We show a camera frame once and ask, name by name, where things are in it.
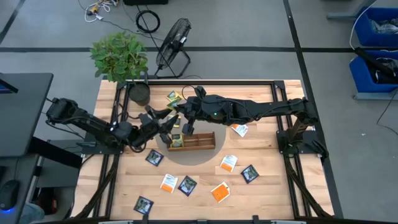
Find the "fan grille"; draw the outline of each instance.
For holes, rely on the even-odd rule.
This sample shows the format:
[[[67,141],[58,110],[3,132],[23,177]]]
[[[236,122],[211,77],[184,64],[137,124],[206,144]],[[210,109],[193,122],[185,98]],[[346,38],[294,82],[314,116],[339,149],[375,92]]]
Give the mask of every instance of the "fan grille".
[[[187,37],[190,29],[191,23],[185,18],[179,19],[170,29],[156,57],[156,64],[160,69],[167,68],[167,65],[171,64],[183,47],[181,39]]]

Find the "blue bin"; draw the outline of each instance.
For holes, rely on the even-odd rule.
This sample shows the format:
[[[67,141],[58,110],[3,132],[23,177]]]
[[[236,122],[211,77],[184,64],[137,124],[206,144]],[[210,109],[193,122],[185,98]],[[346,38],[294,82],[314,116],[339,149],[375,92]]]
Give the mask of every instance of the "blue bin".
[[[398,47],[398,34],[379,34],[370,19],[378,22],[398,18],[398,8],[370,8],[357,21],[355,31],[359,42],[369,47]]]
[[[366,51],[373,57],[385,57],[393,58],[398,60],[398,52],[386,52],[378,50]],[[376,84],[373,82],[368,66],[361,57],[356,57],[350,64],[349,68],[353,74],[356,89],[360,93],[389,93],[395,88],[398,88],[398,84]]]

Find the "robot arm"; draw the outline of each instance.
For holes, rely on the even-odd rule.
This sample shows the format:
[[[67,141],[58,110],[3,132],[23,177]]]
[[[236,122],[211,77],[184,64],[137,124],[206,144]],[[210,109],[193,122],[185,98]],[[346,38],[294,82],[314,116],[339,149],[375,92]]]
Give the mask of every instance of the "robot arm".
[[[171,139],[168,133],[178,118],[176,115],[166,123],[160,124],[159,119],[164,119],[172,110],[156,111],[146,106],[147,114],[139,115],[142,123],[140,127],[133,126],[127,121],[111,124],[79,108],[73,100],[54,98],[52,102],[53,104],[46,112],[48,118],[46,123],[73,124],[92,134],[99,143],[105,146],[111,148],[130,146],[135,152],[142,151],[141,146],[158,133],[164,143],[170,144]]]
[[[270,116],[295,115],[301,124],[297,127],[304,131],[318,122],[313,105],[303,99],[273,103],[256,103],[251,100],[224,98],[218,95],[206,95],[202,86],[195,88],[197,96],[190,96],[187,102],[177,105],[178,112],[184,114],[188,123],[182,133],[191,135],[195,120],[223,125],[246,124]]]

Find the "electric fan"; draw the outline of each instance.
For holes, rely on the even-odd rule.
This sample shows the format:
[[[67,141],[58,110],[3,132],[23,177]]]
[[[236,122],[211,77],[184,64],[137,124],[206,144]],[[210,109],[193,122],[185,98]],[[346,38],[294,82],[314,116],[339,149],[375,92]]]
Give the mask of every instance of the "electric fan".
[[[155,72],[155,77],[157,78],[178,78],[183,75],[185,70],[187,69],[189,63],[191,63],[191,58],[184,51],[183,46],[185,41],[187,41],[187,36],[189,30],[191,29],[191,23],[188,19],[181,18],[179,19],[174,26],[170,29],[167,34],[165,40],[163,41],[162,46],[159,49],[159,53],[156,57],[157,70]],[[183,70],[176,77],[158,77],[156,74],[159,70],[163,68],[167,68],[173,62],[175,56],[179,52],[182,52],[188,59],[187,64],[184,66]]]

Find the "card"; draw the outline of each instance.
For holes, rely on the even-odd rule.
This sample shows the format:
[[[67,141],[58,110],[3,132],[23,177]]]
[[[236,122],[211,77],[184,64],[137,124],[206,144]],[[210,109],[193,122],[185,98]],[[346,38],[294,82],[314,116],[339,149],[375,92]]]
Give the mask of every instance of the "card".
[[[177,107],[177,104],[179,103],[179,101],[181,101],[181,98],[179,98],[179,97],[176,98],[175,100],[171,101],[171,102],[167,105],[168,109],[174,110],[174,108]]]
[[[249,129],[247,125],[240,124],[232,124],[231,128],[236,131],[237,134],[240,135],[242,138],[246,135]]]
[[[221,161],[220,167],[232,172],[235,168],[235,164],[237,161],[238,158],[234,155],[225,156],[224,159]]]
[[[172,134],[172,143],[170,147],[184,147],[182,134]]]
[[[174,188],[177,184],[177,181],[178,181],[178,177],[173,177],[170,174],[166,174],[163,178],[160,188],[167,192],[173,193]]]
[[[174,115],[168,115],[167,116],[167,121],[172,119],[174,117]],[[173,127],[175,128],[179,128],[181,124],[181,116],[178,116],[177,121],[175,122],[175,124],[173,125]]]
[[[189,196],[196,186],[196,181],[189,176],[185,176],[178,189],[181,190],[186,196]]]
[[[166,96],[166,98],[168,99],[168,100],[170,100],[170,101],[173,101],[173,100],[175,100],[175,99],[182,99],[182,97],[175,91],[175,90],[173,90],[170,94],[168,94],[167,96]]]
[[[155,150],[151,150],[148,154],[148,156],[145,158],[146,161],[150,162],[151,164],[155,166],[159,166],[160,162],[163,159],[163,155],[158,153]]]
[[[211,190],[211,193],[218,203],[222,202],[230,195],[229,187],[225,182],[222,182],[219,186]]]
[[[256,179],[259,176],[259,173],[256,171],[253,165],[248,166],[246,169],[242,171],[241,174],[247,184],[252,182],[254,179]]]
[[[143,214],[148,215],[150,209],[152,208],[154,202],[146,199],[144,197],[139,196],[136,205],[134,206],[134,210]]]

